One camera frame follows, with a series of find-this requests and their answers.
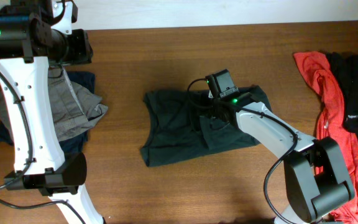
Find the dark green Nike t-shirt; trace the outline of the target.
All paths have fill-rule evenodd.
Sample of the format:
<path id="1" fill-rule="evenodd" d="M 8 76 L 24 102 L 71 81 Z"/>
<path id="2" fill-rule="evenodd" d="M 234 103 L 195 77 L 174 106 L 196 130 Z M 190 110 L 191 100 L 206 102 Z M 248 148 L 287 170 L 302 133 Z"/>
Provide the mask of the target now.
<path id="1" fill-rule="evenodd" d="M 144 103 L 150 115 L 150 134 L 140 154 L 147 167 L 259 144 L 227 121 L 195 108 L 185 91 L 150 91 Z"/>

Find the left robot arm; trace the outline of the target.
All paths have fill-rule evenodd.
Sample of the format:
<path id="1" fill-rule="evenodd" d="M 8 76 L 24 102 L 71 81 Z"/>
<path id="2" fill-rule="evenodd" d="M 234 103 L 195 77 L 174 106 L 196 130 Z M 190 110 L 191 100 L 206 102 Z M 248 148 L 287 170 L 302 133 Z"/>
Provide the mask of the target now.
<path id="1" fill-rule="evenodd" d="M 104 223 L 86 190 L 81 152 L 62 151 L 54 128 L 48 71 L 90 63 L 87 33 L 72 29 L 73 1 L 11 1 L 0 9 L 0 86 L 15 147 L 3 189 L 37 189 L 68 223 Z"/>

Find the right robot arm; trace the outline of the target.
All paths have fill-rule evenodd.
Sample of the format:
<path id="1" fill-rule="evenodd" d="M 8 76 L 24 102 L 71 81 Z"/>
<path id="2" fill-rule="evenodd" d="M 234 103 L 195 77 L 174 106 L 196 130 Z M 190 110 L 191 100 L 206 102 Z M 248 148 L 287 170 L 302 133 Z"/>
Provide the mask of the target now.
<path id="1" fill-rule="evenodd" d="M 339 144 L 331 137 L 316 139 L 274 115 L 253 93 L 241 93 L 228 70 L 206 76 L 215 116 L 232 123 L 265 146 L 277 161 L 264 179 L 264 197 L 273 171 L 283 165 L 288 207 L 274 223 L 319 223 L 355 197 Z"/>

